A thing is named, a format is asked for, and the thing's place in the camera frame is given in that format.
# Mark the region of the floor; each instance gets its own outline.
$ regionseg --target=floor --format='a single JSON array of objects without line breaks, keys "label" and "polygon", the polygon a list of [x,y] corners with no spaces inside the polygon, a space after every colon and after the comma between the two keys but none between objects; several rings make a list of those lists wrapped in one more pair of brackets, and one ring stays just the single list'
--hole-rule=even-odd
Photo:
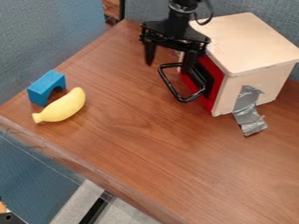
[{"label": "floor", "polygon": [[[93,182],[85,180],[70,200],[52,219],[50,224],[74,224],[81,220],[93,206],[94,202],[103,195],[104,189]],[[158,224],[148,215],[138,211],[121,199],[110,199],[94,224]]]}]

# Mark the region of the banana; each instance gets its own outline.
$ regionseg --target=banana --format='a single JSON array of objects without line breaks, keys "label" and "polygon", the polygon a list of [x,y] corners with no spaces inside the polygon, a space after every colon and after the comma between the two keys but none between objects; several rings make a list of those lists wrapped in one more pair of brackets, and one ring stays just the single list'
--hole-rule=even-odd
[{"label": "banana", "polygon": [[68,94],[50,103],[42,112],[33,113],[35,123],[60,122],[73,116],[85,104],[86,95],[82,88],[75,87]]}]

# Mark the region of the gray duct tape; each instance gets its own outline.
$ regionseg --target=gray duct tape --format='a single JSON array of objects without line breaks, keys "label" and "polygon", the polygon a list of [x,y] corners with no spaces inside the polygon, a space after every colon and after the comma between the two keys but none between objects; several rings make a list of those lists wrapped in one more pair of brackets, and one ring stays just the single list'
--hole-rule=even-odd
[{"label": "gray duct tape", "polygon": [[264,116],[259,115],[256,110],[256,102],[260,94],[264,93],[255,87],[243,86],[234,105],[233,117],[241,126],[245,136],[250,136],[268,127]]}]

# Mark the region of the black cable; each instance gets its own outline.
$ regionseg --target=black cable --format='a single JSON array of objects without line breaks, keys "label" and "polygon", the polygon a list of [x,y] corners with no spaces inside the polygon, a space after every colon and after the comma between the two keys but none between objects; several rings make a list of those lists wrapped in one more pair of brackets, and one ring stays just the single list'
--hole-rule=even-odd
[{"label": "black cable", "polygon": [[212,5],[211,5],[210,1],[209,0],[205,0],[204,2],[206,4],[208,10],[210,11],[210,16],[204,22],[199,22],[198,21],[198,13],[196,11],[194,11],[193,12],[194,18],[195,18],[195,21],[197,22],[198,25],[207,25],[208,23],[211,22],[212,18],[214,17],[214,11],[213,11],[213,8],[212,8]]}]

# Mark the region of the blue block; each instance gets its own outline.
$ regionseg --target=blue block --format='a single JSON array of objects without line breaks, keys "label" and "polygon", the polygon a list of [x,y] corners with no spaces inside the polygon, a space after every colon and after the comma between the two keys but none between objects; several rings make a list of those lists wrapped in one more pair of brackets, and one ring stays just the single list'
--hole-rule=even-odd
[{"label": "blue block", "polygon": [[27,88],[29,100],[45,107],[55,88],[66,89],[66,77],[64,74],[50,70]]}]

